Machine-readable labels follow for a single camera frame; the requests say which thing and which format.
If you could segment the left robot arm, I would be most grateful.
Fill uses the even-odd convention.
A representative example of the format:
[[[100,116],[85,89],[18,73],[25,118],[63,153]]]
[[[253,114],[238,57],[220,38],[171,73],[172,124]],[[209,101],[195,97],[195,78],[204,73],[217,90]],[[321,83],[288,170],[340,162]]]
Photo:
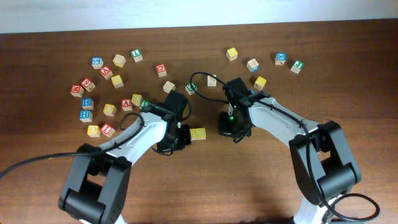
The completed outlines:
[[[132,166],[149,149],[163,156],[191,143],[183,111],[188,98],[170,91],[163,103],[149,103],[114,139],[77,150],[58,200],[59,209],[82,223],[124,223],[123,210]]]

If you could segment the yellow S block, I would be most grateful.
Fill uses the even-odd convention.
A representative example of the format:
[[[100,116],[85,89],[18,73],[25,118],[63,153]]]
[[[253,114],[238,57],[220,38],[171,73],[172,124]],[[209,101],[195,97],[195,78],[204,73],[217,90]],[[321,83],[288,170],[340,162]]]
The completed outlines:
[[[197,140],[197,130],[196,129],[190,129],[190,137],[191,137],[192,141]]]

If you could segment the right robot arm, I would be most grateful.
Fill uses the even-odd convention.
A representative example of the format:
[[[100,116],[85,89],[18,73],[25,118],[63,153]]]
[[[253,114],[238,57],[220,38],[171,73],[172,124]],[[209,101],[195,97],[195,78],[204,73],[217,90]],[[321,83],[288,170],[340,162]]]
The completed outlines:
[[[357,218],[336,211],[353,195],[361,173],[341,126],[307,120],[280,105],[270,94],[251,93],[241,78],[223,84],[227,112],[219,118],[219,133],[240,142],[253,128],[271,133],[290,149],[297,185],[303,194],[290,223],[354,223]]]

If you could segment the yellow block back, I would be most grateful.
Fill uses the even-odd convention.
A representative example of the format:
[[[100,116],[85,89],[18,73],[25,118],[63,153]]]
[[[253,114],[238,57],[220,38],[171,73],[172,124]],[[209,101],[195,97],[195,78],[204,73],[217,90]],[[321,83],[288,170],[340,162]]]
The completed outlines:
[[[226,51],[226,56],[227,56],[229,61],[233,61],[233,60],[237,59],[238,52],[237,52],[237,50],[234,47],[232,47],[232,48],[230,48],[230,49],[228,49]]]

